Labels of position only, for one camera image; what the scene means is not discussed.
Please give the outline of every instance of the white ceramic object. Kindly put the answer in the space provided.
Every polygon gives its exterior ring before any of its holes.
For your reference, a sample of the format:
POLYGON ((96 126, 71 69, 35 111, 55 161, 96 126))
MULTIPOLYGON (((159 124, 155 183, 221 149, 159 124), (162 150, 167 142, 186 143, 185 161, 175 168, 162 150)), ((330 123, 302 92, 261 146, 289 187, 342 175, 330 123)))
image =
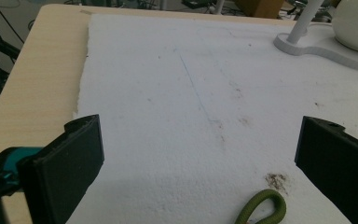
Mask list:
POLYGON ((341 44, 358 50, 358 0, 342 0, 332 23, 336 39, 341 44))

